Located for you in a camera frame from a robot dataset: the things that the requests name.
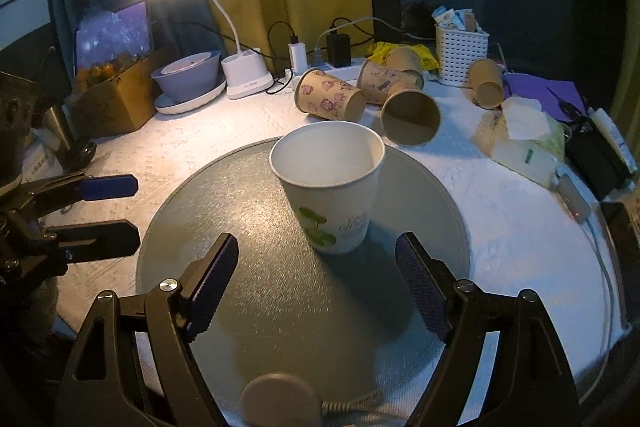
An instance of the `black power adapter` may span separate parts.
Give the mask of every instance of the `black power adapter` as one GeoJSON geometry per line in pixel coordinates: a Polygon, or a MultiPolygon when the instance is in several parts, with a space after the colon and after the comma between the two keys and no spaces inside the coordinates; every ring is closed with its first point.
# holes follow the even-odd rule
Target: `black power adapter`
{"type": "Polygon", "coordinates": [[[329,33],[326,36],[326,52],[329,64],[334,68],[351,66],[351,39],[346,33],[329,33]]]}

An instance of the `cardboard box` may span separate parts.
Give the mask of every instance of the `cardboard box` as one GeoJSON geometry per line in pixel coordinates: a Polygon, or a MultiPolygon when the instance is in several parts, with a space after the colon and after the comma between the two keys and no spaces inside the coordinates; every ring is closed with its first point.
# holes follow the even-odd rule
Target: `cardboard box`
{"type": "Polygon", "coordinates": [[[156,113],[160,88],[151,73],[174,60],[174,49],[163,48],[90,87],[67,104],[73,127],[89,138],[137,131],[156,113]]]}

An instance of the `metal screw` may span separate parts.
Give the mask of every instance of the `metal screw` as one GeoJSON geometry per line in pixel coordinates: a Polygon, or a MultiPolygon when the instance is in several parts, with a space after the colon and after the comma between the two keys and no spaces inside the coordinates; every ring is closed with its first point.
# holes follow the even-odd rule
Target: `metal screw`
{"type": "Polygon", "coordinates": [[[4,270],[7,272],[11,272],[13,270],[15,270],[20,263],[18,263],[17,259],[8,259],[7,261],[4,261],[4,270]]]}
{"type": "Polygon", "coordinates": [[[113,299],[113,292],[110,290],[105,290],[104,292],[98,293],[98,302],[106,302],[113,299]]]}
{"type": "Polygon", "coordinates": [[[178,287],[178,282],[175,279],[165,279],[160,283],[160,289],[163,292],[172,292],[178,287]]]}
{"type": "Polygon", "coordinates": [[[475,291],[476,284],[469,279],[460,279],[456,281],[456,288],[458,288],[462,293],[471,293],[475,291]]]}
{"type": "Polygon", "coordinates": [[[540,297],[533,290],[523,290],[522,298],[527,302],[537,302],[540,297]]]}

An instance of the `basket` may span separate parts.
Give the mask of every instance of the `basket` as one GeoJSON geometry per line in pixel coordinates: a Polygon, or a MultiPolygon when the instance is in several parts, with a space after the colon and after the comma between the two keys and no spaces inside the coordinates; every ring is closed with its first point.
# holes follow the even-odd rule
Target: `basket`
{"type": "Polygon", "coordinates": [[[471,87],[469,66],[478,58],[486,58],[489,34],[446,30],[436,25],[436,53],[440,61],[439,83],[445,86],[471,87]]]}

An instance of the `white tablecloth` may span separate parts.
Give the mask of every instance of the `white tablecloth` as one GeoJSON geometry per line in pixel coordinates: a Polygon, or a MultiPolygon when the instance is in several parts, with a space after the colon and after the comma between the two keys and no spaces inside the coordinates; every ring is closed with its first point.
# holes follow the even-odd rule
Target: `white tablecloth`
{"type": "MultiPolygon", "coordinates": [[[[425,90],[440,105],[442,127],[429,144],[404,151],[430,169],[458,204],[472,251],[470,278],[492,293],[515,296],[526,287],[536,290],[558,330],[574,377],[579,378],[600,359],[608,320],[606,287],[587,235],[558,196],[481,152],[476,144],[482,143],[494,113],[473,105],[466,89],[430,82],[425,90]]],[[[360,123],[375,128],[378,114],[378,108],[369,106],[360,123]]],[[[64,216],[52,214],[47,224],[126,218],[138,226],[143,237],[162,202],[198,169],[239,147],[313,121],[296,110],[291,92],[262,93],[235,101],[223,94],[191,113],[157,114],[137,132],[100,140],[96,159],[87,171],[92,175],[130,172],[140,181],[137,195],[78,203],[64,216]]],[[[602,230],[594,217],[591,220],[614,280],[602,230]]],[[[71,265],[60,278],[60,315],[78,330],[101,290],[133,295],[136,261],[137,255],[71,265]]],[[[617,295],[614,314],[615,341],[622,335],[617,295]]],[[[495,335],[489,336],[486,347],[463,420],[474,418],[481,408],[495,356],[495,335]]],[[[147,349],[142,351],[143,365],[148,367],[151,357],[147,349]]],[[[396,410],[409,413],[415,406],[435,363],[391,397],[396,410]]]]}

